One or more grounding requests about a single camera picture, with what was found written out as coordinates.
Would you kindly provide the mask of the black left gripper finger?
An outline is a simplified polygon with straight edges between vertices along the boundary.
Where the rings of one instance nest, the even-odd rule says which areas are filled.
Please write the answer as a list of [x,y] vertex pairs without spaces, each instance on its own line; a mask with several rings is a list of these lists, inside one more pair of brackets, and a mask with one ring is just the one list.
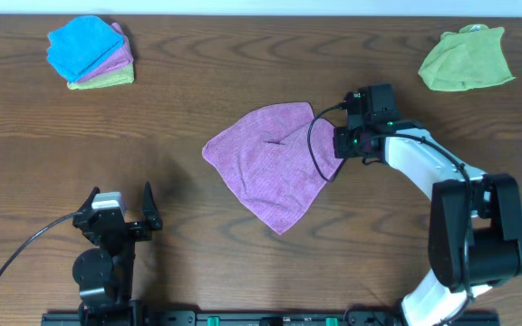
[[86,211],[89,211],[92,209],[92,202],[93,202],[93,199],[95,198],[95,196],[97,194],[100,193],[100,189],[98,187],[94,187],[92,189],[92,192],[88,195],[88,197],[86,198],[86,200],[83,202],[83,204],[81,205],[81,207],[78,209],[79,212],[81,213],[84,213]]
[[142,214],[144,215],[146,224],[149,226],[149,229],[162,228],[162,219],[160,216],[160,212],[155,204],[151,184],[149,181],[147,181],[144,186],[141,210]]

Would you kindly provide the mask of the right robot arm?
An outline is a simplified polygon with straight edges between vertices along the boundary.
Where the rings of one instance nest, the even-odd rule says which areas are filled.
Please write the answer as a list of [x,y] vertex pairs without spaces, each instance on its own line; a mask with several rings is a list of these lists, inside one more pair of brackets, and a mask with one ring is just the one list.
[[489,174],[443,148],[413,120],[338,127],[337,158],[400,171],[430,200],[430,271],[401,300],[401,325],[451,325],[477,296],[522,274],[517,181]]

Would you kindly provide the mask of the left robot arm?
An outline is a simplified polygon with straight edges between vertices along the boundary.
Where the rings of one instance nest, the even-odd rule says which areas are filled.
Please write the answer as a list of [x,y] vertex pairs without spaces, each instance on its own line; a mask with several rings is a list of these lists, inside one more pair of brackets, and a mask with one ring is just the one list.
[[72,225],[94,245],[72,267],[86,307],[109,308],[131,299],[135,244],[149,241],[153,232],[162,229],[149,182],[144,186],[141,213],[142,220],[127,222],[122,194],[102,193],[97,187],[77,211]]

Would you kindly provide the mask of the purple microfiber cloth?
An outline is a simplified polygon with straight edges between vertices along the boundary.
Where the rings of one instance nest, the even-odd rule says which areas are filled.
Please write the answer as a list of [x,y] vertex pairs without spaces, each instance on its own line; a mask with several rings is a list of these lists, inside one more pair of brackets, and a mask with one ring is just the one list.
[[253,110],[209,140],[203,158],[237,200],[281,235],[309,209],[342,161],[334,125],[307,102]]

